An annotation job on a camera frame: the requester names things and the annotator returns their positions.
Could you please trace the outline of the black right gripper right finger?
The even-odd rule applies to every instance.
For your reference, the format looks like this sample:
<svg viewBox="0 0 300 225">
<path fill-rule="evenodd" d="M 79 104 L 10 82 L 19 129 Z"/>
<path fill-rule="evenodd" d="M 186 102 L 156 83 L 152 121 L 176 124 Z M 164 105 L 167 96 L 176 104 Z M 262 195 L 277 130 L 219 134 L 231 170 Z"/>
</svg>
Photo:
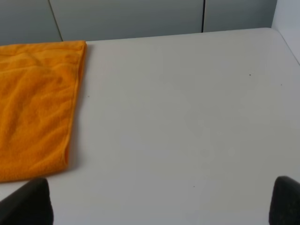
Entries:
<svg viewBox="0 0 300 225">
<path fill-rule="evenodd" d="M 300 223 L 300 184 L 288 176 L 276 178 L 269 211 L 270 225 Z"/>
</svg>

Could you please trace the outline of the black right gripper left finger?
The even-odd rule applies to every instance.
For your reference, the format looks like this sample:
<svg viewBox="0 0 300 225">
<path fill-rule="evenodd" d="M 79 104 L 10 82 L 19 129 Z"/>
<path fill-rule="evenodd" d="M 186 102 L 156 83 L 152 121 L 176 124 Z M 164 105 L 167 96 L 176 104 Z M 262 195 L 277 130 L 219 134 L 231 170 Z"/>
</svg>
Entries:
<svg viewBox="0 0 300 225">
<path fill-rule="evenodd" d="M 48 181 L 30 180 L 0 202 L 2 225 L 52 225 L 53 208 Z"/>
</svg>

